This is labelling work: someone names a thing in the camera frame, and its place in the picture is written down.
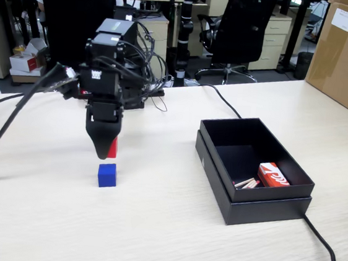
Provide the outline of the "black gripper motor block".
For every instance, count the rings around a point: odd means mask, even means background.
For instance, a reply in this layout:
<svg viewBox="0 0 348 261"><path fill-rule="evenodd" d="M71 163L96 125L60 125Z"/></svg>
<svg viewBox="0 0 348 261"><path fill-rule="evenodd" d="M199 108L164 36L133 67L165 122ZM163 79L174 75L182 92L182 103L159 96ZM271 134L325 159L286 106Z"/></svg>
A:
<svg viewBox="0 0 348 261"><path fill-rule="evenodd" d="M123 107L117 103L91 100L86 109L86 132L95 146L97 156L101 160L116 158Z"/></svg>

